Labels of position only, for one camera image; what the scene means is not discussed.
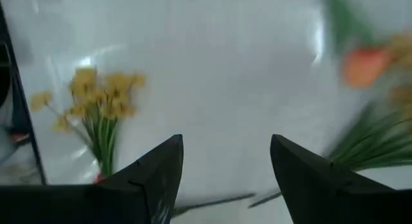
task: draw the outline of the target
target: red object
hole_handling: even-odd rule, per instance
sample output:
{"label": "red object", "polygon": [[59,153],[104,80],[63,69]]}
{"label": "red object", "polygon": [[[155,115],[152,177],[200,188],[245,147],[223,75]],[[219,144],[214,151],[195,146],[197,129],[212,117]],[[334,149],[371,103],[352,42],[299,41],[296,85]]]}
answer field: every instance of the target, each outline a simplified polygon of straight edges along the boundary
{"label": "red object", "polygon": [[345,57],[342,76],[350,86],[370,86],[385,72],[389,62],[389,53],[383,48],[358,48]]}
{"label": "red object", "polygon": [[102,175],[102,173],[99,173],[98,175],[97,175],[97,177],[93,180],[93,183],[99,183],[99,182],[101,182],[102,180],[104,180],[105,179],[105,177]]}

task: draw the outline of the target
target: glossy surface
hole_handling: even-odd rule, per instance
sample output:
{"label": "glossy surface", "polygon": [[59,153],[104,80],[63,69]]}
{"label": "glossy surface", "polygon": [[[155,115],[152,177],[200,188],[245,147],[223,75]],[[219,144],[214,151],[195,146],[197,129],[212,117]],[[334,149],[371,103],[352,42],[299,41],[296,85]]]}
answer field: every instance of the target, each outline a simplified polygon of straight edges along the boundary
{"label": "glossy surface", "polygon": [[[28,98],[52,89],[63,110],[81,64],[147,75],[116,168],[183,134],[179,203],[275,188],[271,134],[322,153],[370,94],[340,85],[323,0],[2,4]],[[31,115],[48,182],[91,182],[98,168],[86,146],[54,133],[47,111]]]}

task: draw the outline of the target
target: flower bouquet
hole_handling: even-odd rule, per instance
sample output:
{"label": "flower bouquet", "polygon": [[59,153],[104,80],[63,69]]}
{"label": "flower bouquet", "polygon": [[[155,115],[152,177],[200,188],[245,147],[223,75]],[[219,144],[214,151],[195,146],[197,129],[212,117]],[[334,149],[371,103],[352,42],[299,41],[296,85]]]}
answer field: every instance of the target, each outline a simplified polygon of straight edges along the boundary
{"label": "flower bouquet", "polygon": [[[139,74],[99,77],[95,68],[77,68],[68,87],[72,107],[58,112],[50,103],[52,93],[44,91],[32,97],[31,109],[47,107],[57,116],[56,130],[73,131],[88,146],[100,167],[100,180],[113,174],[117,127],[121,120],[134,115],[131,92],[144,84],[145,77]],[[75,120],[80,121],[80,127],[73,125]]]}

